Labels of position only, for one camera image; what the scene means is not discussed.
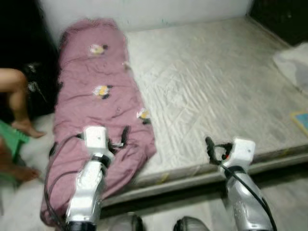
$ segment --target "child's leg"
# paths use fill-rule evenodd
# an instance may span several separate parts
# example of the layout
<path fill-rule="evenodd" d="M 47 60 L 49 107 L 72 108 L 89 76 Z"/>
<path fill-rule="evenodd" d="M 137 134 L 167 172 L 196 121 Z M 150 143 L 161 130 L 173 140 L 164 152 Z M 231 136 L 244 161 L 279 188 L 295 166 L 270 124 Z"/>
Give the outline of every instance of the child's leg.
<path fill-rule="evenodd" d="M 12 175 L 20 181 L 29 181 L 39 177 L 38 171 L 28 167 L 17 166 L 13 163 L 10 150 L 2 137 L 0 137 L 0 172 Z"/>
<path fill-rule="evenodd" d="M 0 92 L 8 94 L 9 107 L 15 118 L 12 127 L 34 138 L 43 136 L 43 132 L 38 132 L 33 128 L 27 113 L 27 79 L 25 75 L 15 69 L 0 68 Z"/>

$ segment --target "pink blanket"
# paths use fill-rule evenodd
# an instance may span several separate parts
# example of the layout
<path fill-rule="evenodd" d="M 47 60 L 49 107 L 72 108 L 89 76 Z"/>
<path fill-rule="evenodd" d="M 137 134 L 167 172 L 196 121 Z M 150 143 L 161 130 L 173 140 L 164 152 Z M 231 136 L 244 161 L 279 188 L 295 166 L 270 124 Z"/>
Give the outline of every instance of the pink blanket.
<path fill-rule="evenodd" d="M 85 126 L 103 125 L 112 141 L 118 142 L 124 127 L 130 126 L 127 146 L 116 154 L 108 169 L 107 188 L 102 195 L 105 198 L 126 185 L 155 154 L 152 126 L 137 118 L 144 105 L 131 71 L 123 65 L 128 61 L 125 37 L 113 20 L 80 21 L 66 30 L 62 43 L 59 81 L 63 87 L 55 111 L 55 141 L 80 133 Z M 104 45 L 104 52 L 90 52 L 93 44 Z M 112 86 L 109 97 L 94 95 L 97 86 Z M 48 186 L 59 175 L 80 170 L 88 159 L 83 141 L 71 139 L 51 168 Z M 74 193 L 75 177 L 62 177 L 51 193 L 51 205 L 60 216 Z M 41 218 L 47 225 L 53 224 L 45 201 Z"/>

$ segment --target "bare foot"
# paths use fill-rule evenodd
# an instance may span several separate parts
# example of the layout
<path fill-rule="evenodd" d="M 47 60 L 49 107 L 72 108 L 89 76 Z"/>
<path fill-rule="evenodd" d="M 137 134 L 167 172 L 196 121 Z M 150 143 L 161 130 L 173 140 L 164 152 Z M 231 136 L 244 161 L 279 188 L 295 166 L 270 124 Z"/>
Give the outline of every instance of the bare foot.
<path fill-rule="evenodd" d="M 29 167 L 14 166 L 14 169 L 12 169 L 12 175 L 17 180 L 26 182 L 38 178 L 39 171 Z"/>
<path fill-rule="evenodd" d="M 40 138 L 45 135 L 45 132 L 36 131 L 29 120 L 14 121 L 12 127 L 33 138 Z"/>

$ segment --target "white wall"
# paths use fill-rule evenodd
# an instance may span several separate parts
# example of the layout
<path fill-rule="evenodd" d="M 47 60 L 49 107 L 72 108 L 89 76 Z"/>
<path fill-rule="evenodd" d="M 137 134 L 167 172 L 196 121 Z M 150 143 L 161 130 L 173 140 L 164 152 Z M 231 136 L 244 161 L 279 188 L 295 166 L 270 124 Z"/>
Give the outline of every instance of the white wall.
<path fill-rule="evenodd" d="M 123 30 L 213 21 L 246 14 L 252 0 L 40 0 L 50 32 L 84 18 L 111 17 Z"/>

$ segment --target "white mattress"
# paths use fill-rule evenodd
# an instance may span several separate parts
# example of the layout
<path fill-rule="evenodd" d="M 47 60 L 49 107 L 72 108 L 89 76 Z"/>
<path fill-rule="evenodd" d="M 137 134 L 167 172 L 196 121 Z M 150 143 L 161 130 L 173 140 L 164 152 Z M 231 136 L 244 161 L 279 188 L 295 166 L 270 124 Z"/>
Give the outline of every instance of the white mattress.
<path fill-rule="evenodd" d="M 308 100 L 273 55 L 286 47 L 246 18 L 127 33 L 157 154 L 139 176 L 208 162 L 205 136 L 251 138 L 257 153 L 307 144 L 290 113 Z"/>

